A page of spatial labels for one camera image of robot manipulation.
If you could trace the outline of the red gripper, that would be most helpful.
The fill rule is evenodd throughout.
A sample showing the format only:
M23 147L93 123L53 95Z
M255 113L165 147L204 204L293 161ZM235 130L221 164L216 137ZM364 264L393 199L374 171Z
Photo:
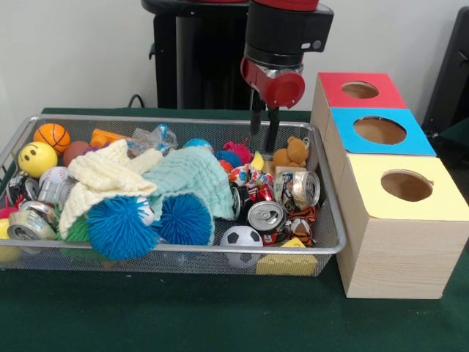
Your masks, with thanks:
M252 62L244 56L240 64L241 76L254 89L251 104L251 134L258 134L262 121L262 101L267 105L270 121L265 136L265 151L274 151L280 119L279 108L295 106L305 92L302 77L303 65L297 67L269 68Z

